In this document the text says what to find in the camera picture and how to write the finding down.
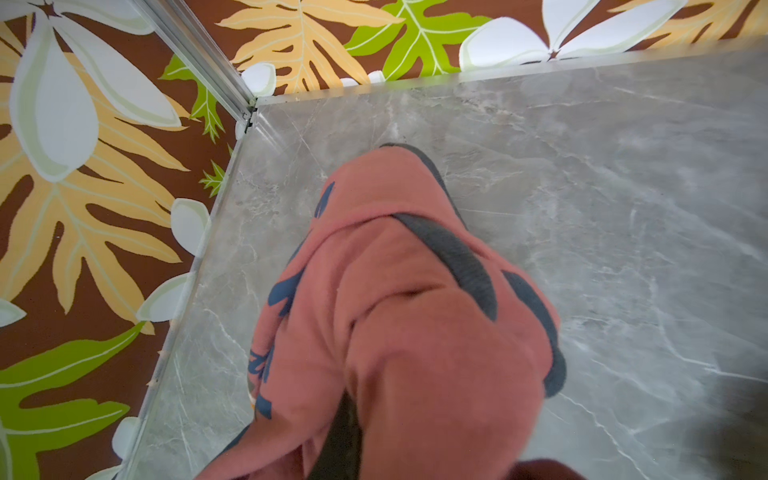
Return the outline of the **pink hoodie with blue print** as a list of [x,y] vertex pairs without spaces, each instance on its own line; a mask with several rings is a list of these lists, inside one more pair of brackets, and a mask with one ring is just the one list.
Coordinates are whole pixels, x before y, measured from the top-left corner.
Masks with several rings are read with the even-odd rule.
[[385,144],[327,181],[249,352],[254,416],[204,479],[573,479],[523,452],[566,379],[556,310]]

